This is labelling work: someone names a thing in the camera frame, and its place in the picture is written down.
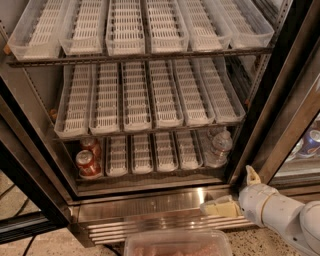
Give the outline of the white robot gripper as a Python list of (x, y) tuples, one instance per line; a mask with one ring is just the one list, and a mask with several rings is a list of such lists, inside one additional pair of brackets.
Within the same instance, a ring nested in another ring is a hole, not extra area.
[(237, 218), (244, 217), (259, 227), (276, 228), (281, 224), (281, 203), (283, 196), (277, 189), (261, 183), (255, 169), (246, 166), (247, 178), (245, 187), (239, 193), (239, 204), (231, 195), (222, 196), (200, 205), (205, 215)]

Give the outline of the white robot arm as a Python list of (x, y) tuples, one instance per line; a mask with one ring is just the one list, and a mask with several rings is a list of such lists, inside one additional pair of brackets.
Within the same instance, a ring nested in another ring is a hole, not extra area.
[(245, 217), (259, 227), (276, 232), (305, 256), (320, 256), (320, 201), (302, 203), (264, 184), (250, 165), (246, 185), (237, 199), (231, 195), (204, 202), (207, 216)]

